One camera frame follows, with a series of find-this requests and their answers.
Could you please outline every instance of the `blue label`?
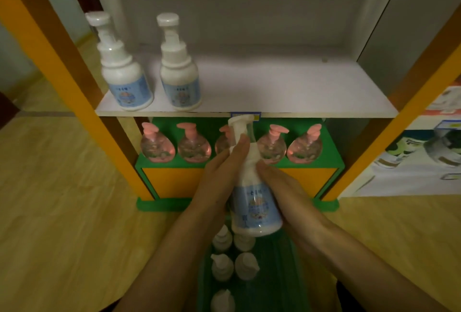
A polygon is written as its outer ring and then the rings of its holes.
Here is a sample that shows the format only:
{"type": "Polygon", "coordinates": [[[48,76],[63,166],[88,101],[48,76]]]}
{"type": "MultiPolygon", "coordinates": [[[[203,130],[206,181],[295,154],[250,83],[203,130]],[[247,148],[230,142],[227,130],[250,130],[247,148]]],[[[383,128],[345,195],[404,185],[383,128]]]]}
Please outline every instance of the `blue label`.
{"type": "Polygon", "coordinates": [[[185,85],[169,85],[162,81],[165,94],[174,107],[190,107],[200,101],[200,83],[197,77],[185,85]]]}
{"type": "Polygon", "coordinates": [[[146,77],[124,85],[109,84],[109,90],[122,107],[137,107],[145,104],[152,96],[146,77]]]}
{"type": "Polygon", "coordinates": [[[230,196],[233,220],[240,228],[260,228],[282,222],[269,187],[259,185],[234,187],[230,196]]]}

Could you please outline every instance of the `pink soap bottle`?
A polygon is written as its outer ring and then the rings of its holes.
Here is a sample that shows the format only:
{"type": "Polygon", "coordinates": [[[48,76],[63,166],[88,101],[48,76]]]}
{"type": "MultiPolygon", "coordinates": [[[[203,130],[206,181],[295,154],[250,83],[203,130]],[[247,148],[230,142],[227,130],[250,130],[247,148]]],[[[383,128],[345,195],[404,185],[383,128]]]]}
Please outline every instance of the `pink soap bottle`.
{"type": "Polygon", "coordinates": [[[171,141],[152,123],[142,123],[144,134],[141,139],[141,151],[152,163],[168,163],[176,150],[171,141]]]}
{"type": "Polygon", "coordinates": [[[217,140],[216,143],[214,144],[214,151],[216,154],[220,154],[223,150],[230,148],[230,143],[229,143],[229,136],[231,135],[231,129],[229,128],[229,125],[225,125],[219,128],[222,134],[217,140]]]}
{"type": "Polygon", "coordinates": [[[287,134],[289,130],[275,124],[269,127],[269,132],[258,140],[258,149],[266,164],[275,164],[285,156],[287,151],[285,140],[280,137],[280,134],[287,134]]]}
{"type": "Polygon", "coordinates": [[[297,164],[310,164],[317,159],[323,147],[320,129],[322,124],[315,124],[294,140],[287,150],[288,159],[297,164]]]}
{"type": "Polygon", "coordinates": [[[185,136],[177,145],[179,155],[189,163],[203,163],[211,156],[211,146],[205,137],[197,132],[195,123],[179,123],[176,125],[185,130],[185,136]]]}

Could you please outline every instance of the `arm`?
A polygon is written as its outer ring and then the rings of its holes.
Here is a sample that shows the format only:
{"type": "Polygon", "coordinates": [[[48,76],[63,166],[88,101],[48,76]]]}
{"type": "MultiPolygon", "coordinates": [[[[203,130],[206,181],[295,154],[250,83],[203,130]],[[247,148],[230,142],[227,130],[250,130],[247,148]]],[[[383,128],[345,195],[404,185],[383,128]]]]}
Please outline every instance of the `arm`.
{"type": "Polygon", "coordinates": [[[206,165],[191,204],[168,231],[115,312],[181,310],[205,250],[224,223],[224,205],[248,150],[249,139],[242,135],[231,155],[222,152],[206,165]]]}
{"type": "Polygon", "coordinates": [[[257,169],[274,192],[293,240],[318,258],[367,311],[448,311],[324,217],[295,179],[262,162],[257,169]]]}

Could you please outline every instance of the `wooden floor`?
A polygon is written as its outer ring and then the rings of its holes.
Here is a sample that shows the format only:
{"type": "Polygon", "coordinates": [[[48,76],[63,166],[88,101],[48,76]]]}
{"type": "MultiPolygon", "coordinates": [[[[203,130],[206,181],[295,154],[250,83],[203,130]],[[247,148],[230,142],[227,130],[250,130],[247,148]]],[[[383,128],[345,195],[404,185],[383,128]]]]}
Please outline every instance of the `wooden floor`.
{"type": "MultiPolygon", "coordinates": [[[[93,46],[82,53],[99,76],[93,46]]],[[[122,296],[178,214],[136,210],[135,194],[77,118],[53,113],[67,108],[48,82],[16,104],[57,117],[17,117],[0,130],[0,311],[98,311],[122,296]]],[[[133,119],[120,121],[139,148],[133,119]]],[[[461,197],[340,204],[330,219],[461,311],[461,197]]],[[[302,258],[314,310],[334,311],[334,280],[302,258]]]]}

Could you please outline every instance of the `green surface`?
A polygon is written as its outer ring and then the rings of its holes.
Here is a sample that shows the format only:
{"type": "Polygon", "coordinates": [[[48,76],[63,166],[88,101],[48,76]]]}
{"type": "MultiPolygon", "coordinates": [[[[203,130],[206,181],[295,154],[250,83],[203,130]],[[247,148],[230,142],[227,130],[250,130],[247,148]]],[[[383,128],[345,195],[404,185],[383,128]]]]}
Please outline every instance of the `green surface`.
{"type": "MultiPolygon", "coordinates": [[[[311,310],[295,246],[283,230],[256,239],[251,252],[261,270],[248,282],[240,280],[235,273],[227,282],[216,281],[211,273],[213,251],[212,247],[208,249],[200,265],[198,312],[209,312],[211,298],[221,289],[230,290],[238,312],[311,310]]],[[[234,246],[226,251],[233,262],[239,254],[234,246]]]]}
{"type": "MultiPolygon", "coordinates": [[[[205,163],[188,163],[182,159],[177,153],[177,144],[184,136],[184,129],[179,129],[176,124],[181,122],[190,122],[197,124],[197,130],[200,134],[206,137],[210,142],[213,152],[211,158],[215,156],[214,144],[218,137],[222,134],[219,128],[226,125],[228,118],[210,118],[210,117],[156,117],[152,123],[158,126],[160,131],[167,136],[173,145],[176,147],[176,156],[169,163],[152,163],[144,155],[140,154],[136,169],[139,171],[142,168],[203,168],[205,163]]],[[[262,118],[258,122],[253,123],[255,137],[258,140],[262,135],[269,131],[270,124],[278,124],[285,126],[290,130],[288,134],[282,134],[287,146],[293,142],[298,136],[305,133],[309,127],[314,124],[322,123],[319,118],[262,118]]],[[[325,125],[322,124],[320,138],[323,142],[323,151],[319,158],[310,164],[292,163],[285,156],[279,163],[278,168],[344,168],[344,163],[336,149],[333,140],[331,139],[325,125]]]]}
{"type": "MultiPolygon", "coordinates": [[[[192,198],[165,198],[158,200],[141,200],[138,198],[136,206],[140,211],[184,211],[192,198]]],[[[337,199],[333,201],[321,201],[312,199],[314,206],[321,212],[334,212],[339,209],[337,199]]]]}

